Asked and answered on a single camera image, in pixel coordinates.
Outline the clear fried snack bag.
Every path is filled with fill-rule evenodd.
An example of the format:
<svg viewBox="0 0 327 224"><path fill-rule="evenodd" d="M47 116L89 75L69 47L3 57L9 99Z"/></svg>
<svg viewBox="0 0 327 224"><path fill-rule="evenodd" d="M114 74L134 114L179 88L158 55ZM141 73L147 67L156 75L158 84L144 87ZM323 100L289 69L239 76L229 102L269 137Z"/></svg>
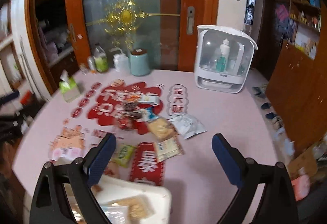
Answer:
<svg viewBox="0 0 327 224"><path fill-rule="evenodd" d="M100 207L111 223L137 223L154 214L148 199L143 195L105 202Z"/></svg>

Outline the white storage bin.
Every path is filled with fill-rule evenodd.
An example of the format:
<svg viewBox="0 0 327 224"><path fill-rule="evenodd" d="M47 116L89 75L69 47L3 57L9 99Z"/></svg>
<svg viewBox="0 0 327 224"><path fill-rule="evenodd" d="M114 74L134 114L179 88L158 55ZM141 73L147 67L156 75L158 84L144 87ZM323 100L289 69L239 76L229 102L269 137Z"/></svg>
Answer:
<svg viewBox="0 0 327 224"><path fill-rule="evenodd" d="M169 223L171 193L161 186L103 175L91 193L112 223Z"/></svg>

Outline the green snack packet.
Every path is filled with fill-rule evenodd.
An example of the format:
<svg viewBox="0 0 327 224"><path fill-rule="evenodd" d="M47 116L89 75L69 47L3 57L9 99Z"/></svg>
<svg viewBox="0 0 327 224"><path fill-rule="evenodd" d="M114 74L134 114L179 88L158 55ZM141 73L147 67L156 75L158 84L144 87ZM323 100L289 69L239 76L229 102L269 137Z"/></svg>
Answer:
<svg viewBox="0 0 327 224"><path fill-rule="evenodd" d="M113 157L113 162L122 166L123 168L128 168L129 162L135 151L135 147L128 144L119 144Z"/></svg>

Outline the silver grey snack pouch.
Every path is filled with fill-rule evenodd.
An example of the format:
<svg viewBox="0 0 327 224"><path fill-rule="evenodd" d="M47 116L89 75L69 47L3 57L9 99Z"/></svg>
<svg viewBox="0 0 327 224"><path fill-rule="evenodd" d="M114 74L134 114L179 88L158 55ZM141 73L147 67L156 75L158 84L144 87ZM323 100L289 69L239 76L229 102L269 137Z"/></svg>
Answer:
<svg viewBox="0 0 327 224"><path fill-rule="evenodd" d="M207 132L205 126L197 118L189 114L175 114L168 119L168 122L174 126L178 134L184 139Z"/></svg>

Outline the green tissue box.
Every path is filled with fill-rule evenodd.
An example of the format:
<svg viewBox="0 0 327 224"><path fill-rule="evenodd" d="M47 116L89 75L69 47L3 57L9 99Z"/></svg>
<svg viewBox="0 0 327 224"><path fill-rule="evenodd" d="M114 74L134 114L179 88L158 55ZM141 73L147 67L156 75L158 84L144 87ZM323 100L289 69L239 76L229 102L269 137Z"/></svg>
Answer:
<svg viewBox="0 0 327 224"><path fill-rule="evenodd" d="M73 77L68 75L66 70L63 70L60 76L59 90L63 99L68 103L80 96L78 84Z"/></svg>

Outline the dark red snack packet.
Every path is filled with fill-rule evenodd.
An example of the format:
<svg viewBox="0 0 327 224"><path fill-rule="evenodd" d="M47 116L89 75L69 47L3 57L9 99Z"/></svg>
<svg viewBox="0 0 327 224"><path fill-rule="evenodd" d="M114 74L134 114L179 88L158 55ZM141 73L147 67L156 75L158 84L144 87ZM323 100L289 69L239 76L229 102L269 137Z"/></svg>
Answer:
<svg viewBox="0 0 327 224"><path fill-rule="evenodd" d="M120 130L132 130L137 122L142 121L143 113L136 102L125 102L115 115L115 125Z"/></svg>

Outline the beige biscuit packet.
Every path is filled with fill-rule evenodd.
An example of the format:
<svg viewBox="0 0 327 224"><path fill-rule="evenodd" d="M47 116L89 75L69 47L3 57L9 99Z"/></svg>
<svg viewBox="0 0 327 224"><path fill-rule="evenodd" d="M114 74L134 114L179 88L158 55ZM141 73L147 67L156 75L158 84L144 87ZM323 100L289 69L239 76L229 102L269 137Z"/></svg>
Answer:
<svg viewBox="0 0 327 224"><path fill-rule="evenodd" d="M153 147L158 162L163 162L177 155L184 155L184 150L177 137L171 137L159 143L154 142Z"/></svg>

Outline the yellow cracker packet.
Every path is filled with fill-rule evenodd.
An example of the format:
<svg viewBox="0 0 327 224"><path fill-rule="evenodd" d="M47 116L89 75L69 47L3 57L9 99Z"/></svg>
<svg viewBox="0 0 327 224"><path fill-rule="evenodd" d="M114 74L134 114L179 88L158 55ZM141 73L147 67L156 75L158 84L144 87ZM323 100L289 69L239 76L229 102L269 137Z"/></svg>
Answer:
<svg viewBox="0 0 327 224"><path fill-rule="evenodd" d="M158 117L147 124L149 132L159 141L168 140L177 135L175 127L165 118Z"/></svg>

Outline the small glass jar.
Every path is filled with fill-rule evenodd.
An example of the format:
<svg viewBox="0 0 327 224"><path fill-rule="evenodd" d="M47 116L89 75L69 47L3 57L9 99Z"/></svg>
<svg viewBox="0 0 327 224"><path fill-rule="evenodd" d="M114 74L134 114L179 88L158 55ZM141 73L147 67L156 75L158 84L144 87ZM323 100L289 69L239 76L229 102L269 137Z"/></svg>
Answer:
<svg viewBox="0 0 327 224"><path fill-rule="evenodd" d="M79 69L82 72L82 74L84 74L84 75L86 75L88 73L88 69L84 64L80 64Z"/></svg>

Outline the orange white snack packet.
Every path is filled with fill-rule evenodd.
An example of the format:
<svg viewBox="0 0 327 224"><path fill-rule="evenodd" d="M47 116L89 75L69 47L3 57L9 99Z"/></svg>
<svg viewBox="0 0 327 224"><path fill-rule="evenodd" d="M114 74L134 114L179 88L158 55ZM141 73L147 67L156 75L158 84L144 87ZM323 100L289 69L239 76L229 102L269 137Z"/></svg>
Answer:
<svg viewBox="0 0 327 224"><path fill-rule="evenodd" d="M143 94L138 103L157 106L160 104L160 97L157 94Z"/></svg>

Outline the green label glass bottle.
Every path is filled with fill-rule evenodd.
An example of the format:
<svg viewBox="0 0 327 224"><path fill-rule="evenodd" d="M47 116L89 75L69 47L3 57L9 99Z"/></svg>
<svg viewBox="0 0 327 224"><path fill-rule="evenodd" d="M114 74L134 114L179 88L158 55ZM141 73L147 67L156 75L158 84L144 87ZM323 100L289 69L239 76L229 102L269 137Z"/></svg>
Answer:
<svg viewBox="0 0 327 224"><path fill-rule="evenodd" d="M93 58L98 72L103 73L109 69L106 52L102 49L99 43L95 44Z"/></svg>

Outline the white cosmetics storage box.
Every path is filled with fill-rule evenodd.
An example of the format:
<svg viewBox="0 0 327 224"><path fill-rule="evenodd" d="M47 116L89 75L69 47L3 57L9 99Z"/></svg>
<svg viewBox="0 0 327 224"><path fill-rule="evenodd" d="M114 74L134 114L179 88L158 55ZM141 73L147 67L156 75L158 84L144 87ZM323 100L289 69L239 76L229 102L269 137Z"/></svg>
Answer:
<svg viewBox="0 0 327 224"><path fill-rule="evenodd" d="M257 43L246 33L217 25L197 26L194 74L197 87L239 93L244 87Z"/></svg>

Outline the translucent plastic bottle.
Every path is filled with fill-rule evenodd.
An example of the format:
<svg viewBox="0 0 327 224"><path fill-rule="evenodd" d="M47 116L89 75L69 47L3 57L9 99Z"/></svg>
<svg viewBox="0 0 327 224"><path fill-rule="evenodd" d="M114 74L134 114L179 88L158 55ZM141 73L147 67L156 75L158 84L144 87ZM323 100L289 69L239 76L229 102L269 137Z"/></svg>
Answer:
<svg viewBox="0 0 327 224"><path fill-rule="evenodd" d="M115 54L113 56L114 68L117 72L130 72L129 58L124 53Z"/></svg>

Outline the light blue canister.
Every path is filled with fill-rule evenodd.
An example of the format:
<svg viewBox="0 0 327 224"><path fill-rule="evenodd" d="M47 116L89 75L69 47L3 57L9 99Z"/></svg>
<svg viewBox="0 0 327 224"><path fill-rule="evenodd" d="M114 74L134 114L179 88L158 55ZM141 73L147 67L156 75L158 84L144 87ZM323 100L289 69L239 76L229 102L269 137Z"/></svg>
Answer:
<svg viewBox="0 0 327 224"><path fill-rule="evenodd" d="M130 71L134 76L145 76L151 72L147 51L136 48L130 53Z"/></svg>

